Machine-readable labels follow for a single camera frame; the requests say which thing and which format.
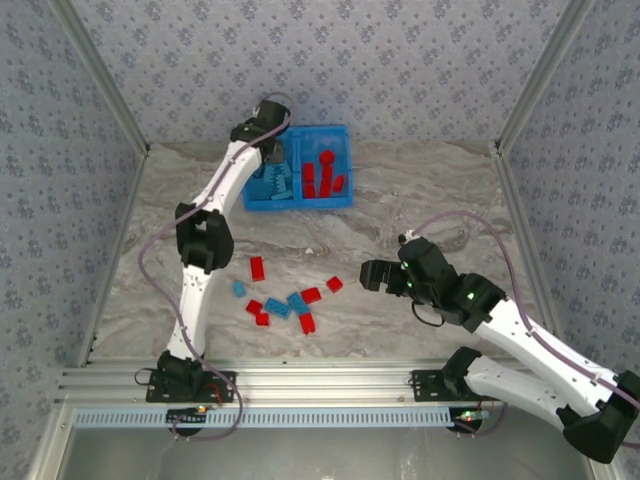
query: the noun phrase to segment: gray marble tabletop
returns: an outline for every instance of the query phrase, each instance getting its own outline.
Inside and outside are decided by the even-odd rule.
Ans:
[[[137,266],[142,245],[173,218],[176,205],[190,202],[206,185],[226,145],[153,145],[143,173],[124,249],[94,345],[98,357],[157,357],[171,334],[169,305],[144,281]],[[406,298],[365,291],[358,282],[363,261],[396,259],[397,235],[434,214],[467,209],[491,221],[519,272],[524,298],[535,318],[529,283],[488,148],[448,143],[354,143],[355,200],[334,211],[245,212],[238,199],[229,216],[235,253],[207,306],[207,355],[248,357],[446,358],[461,345],[487,354],[497,347],[464,329],[418,323]],[[498,247],[473,220],[446,219],[425,236],[435,241],[458,272],[475,271],[511,292]],[[262,255],[267,279],[251,281],[249,258]],[[176,298],[182,267],[175,234],[151,250],[146,265]],[[332,294],[325,282],[337,275],[344,288]],[[242,280],[244,299],[232,284]],[[257,327],[245,312],[249,298],[285,299],[318,286],[323,299],[312,305],[316,333],[305,336],[297,318],[271,318]],[[428,310],[426,320],[439,318]]]

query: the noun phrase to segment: red block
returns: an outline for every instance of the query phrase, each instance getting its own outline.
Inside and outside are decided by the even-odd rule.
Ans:
[[[331,178],[322,178],[322,182],[320,182],[320,198],[328,198],[331,195]]]
[[[316,180],[316,174],[313,169],[313,163],[305,163],[302,166],[302,183],[313,183]]]
[[[253,278],[253,281],[259,282],[260,280],[264,280],[265,276],[262,257],[251,257],[249,262],[251,262],[251,278]]]
[[[322,165],[331,165],[336,161],[336,154],[331,150],[325,150],[320,154],[320,163]]]
[[[259,327],[268,327],[269,324],[269,314],[267,312],[261,312],[256,315],[256,325]]]
[[[306,303],[307,305],[322,299],[322,295],[320,295],[320,290],[318,290],[316,287],[307,288],[306,290],[303,290],[302,292],[300,292],[300,296],[304,300],[304,303]]]
[[[302,333],[309,335],[316,331],[316,324],[313,321],[311,313],[303,313],[300,315],[300,326],[302,327]]]
[[[342,187],[344,187],[344,175],[338,175],[336,177],[336,181],[333,182],[333,191],[334,192],[341,192],[342,191]]]
[[[328,178],[329,180],[333,178],[333,167],[331,165],[322,167],[322,178]]]
[[[327,282],[327,287],[329,287],[329,290],[333,293],[336,293],[342,288],[342,281],[338,277],[330,278]]]
[[[260,302],[251,300],[245,310],[249,313],[253,313],[257,317],[258,315],[260,315],[260,312],[262,312],[262,307],[263,305]]]
[[[307,183],[302,186],[302,196],[304,198],[316,198],[316,187],[313,183]]]

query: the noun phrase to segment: blue patterned wall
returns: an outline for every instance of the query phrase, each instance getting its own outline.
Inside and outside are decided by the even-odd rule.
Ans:
[[[0,478],[77,360],[137,155],[45,0],[0,2]]]
[[[596,2],[510,159],[567,339],[636,373],[639,131],[640,4]],[[640,453],[626,463],[640,478]]]
[[[74,0],[150,142],[226,138],[271,90],[354,138],[498,136],[566,0]]]

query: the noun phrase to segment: red lego brick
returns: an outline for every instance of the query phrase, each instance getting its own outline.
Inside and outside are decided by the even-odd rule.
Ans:
[[[249,313],[254,314],[255,316],[258,316],[260,315],[260,312],[262,312],[262,307],[263,305],[260,302],[256,300],[251,300],[245,310]]]
[[[344,187],[344,175],[338,175],[335,182],[333,182],[333,191],[341,192],[342,187]]]
[[[256,325],[259,327],[268,327],[270,325],[269,314],[267,312],[258,313],[258,315],[256,315]]]
[[[262,257],[251,257],[249,262],[251,263],[251,278],[253,278],[253,281],[259,282],[260,280],[264,280],[265,276]]]
[[[342,281],[338,277],[332,277],[327,282],[327,287],[329,287],[329,290],[333,293],[336,293],[342,288]]]
[[[333,167],[331,165],[325,165],[322,167],[322,178],[328,178],[329,180],[333,179]]]
[[[320,182],[320,193],[318,196],[320,198],[329,198],[331,195],[331,178],[323,178],[322,182]]]
[[[313,183],[307,183],[302,186],[302,196],[304,198],[316,198],[316,187]]]
[[[320,154],[320,163],[322,165],[331,165],[336,161],[336,154],[331,150],[325,150]]]
[[[309,335],[316,331],[316,324],[313,321],[311,313],[303,313],[298,317],[300,319],[300,326],[302,327],[302,333]]]
[[[313,163],[305,163],[302,166],[302,183],[313,183],[316,180],[316,174],[313,169]]]
[[[300,292],[300,295],[302,296],[304,303],[306,303],[307,305],[313,302],[317,302],[318,300],[322,300],[320,290],[318,290],[316,287],[307,288],[306,290]]]

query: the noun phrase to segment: blue tray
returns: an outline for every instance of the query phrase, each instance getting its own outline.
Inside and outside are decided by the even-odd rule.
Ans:
[[[286,181],[287,188],[293,190],[293,198],[286,200],[265,198],[265,182],[261,172],[257,172],[254,177],[249,179],[243,190],[242,198],[246,210],[252,212],[305,208],[326,210],[353,205],[353,171],[347,127],[289,127],[285,133],[278,137],[278,140],[282,143],[285,162],[292,172],[292,177],[287,178]],[[303,198],[302,165],[307,162],[314,164],[317,194],[320,191],[322,179],[319,156],[325,150],[333,151],[336,156],[332,165],[333,178],[335,179],[341,174],[344,175],[345,185],[339,193],[332,191],[329,198]]]

